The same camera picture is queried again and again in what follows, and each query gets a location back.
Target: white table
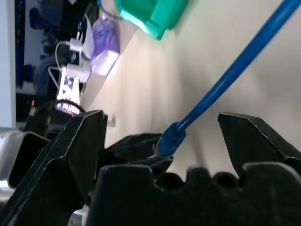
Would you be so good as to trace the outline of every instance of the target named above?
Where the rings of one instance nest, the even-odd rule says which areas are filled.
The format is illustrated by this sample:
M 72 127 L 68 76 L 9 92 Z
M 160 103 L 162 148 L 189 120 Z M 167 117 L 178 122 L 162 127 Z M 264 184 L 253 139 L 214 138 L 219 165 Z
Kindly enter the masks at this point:
M 143 132 L 163 132 L 201 99 L 281 0 L 192 0 L 174 30 L 157 41 L 137 31 L 89 110 L 116 116 L 107 145 Z M 232 87 L 188 130 L 172 171 L 191 165 L 234 172 L 219 112 L 263 118 L 301 150 L 301 10 Z

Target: white power adapter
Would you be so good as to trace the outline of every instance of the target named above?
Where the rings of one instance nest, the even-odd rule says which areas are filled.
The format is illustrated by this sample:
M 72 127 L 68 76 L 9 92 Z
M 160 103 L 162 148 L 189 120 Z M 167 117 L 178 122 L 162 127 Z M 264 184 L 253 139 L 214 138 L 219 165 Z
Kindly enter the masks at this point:
M 70 50 L 81 53 L 83 50 L 83 46 L 80 40 L 71 38 L 70 39 Z
M 90 77 L 90 61 L 81 59 L 80 65 L 67 64 L 66 75 L 71 78 L 79 78 L 81 83 L 86 83 Z

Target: purple translucent object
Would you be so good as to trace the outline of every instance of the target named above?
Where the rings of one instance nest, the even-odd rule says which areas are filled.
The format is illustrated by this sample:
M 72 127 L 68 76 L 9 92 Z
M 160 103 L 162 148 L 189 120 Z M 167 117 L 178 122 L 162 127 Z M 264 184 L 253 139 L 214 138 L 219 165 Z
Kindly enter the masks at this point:
M 92 31 L 95 49 L 91 57 L 91 71 L 107 76 L 120 55 L 115 23 L 100 18 L 93 24 Z

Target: green plastic object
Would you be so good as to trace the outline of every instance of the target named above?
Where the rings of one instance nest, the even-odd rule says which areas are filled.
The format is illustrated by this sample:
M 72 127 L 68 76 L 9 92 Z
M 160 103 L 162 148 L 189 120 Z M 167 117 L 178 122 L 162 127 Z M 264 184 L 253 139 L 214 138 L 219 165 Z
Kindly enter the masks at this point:
M 173 29 L 188 0 L 115 0 L 120 16 L 145 33 L 161 39 Z

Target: white cable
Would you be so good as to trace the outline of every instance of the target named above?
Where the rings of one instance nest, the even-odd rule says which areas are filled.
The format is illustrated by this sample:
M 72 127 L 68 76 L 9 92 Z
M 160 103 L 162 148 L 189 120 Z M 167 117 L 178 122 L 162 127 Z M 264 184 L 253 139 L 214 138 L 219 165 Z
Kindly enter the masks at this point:
M 57 59 L 57 49 L 58 49 L 58 46 L 60 44 L 63 44 L 63 45 L 69 45 L 70 43 L 68 41 L 60 41 L 57 45 L 56 45 L 56 48 L 55 48 L 55 62 L 56 62 L 56 65 L 57 65 L 57 68 L 61 68 L 60 67 L 60 64 L 58 62 L 58 59 Z
M 85 14 L 84 17 L 86 18 L 86 20 L 88 20 L 90 22 L 89 17 L 88 17 L 87 14 Z
M 57 81 L 55 80 L 55 77 L 53 76 L 51 70 L 58 70 L 58 71 L 61 71 L 61 70 L 59 68 L 57 68 L 57 67 L 49 67 L 48 68 L 48 73 L 49 73 L 52 81 L 54 82 L 54 84 L 57 87 L 57 89 L 60 90 L 60 86 L 58 85 Z

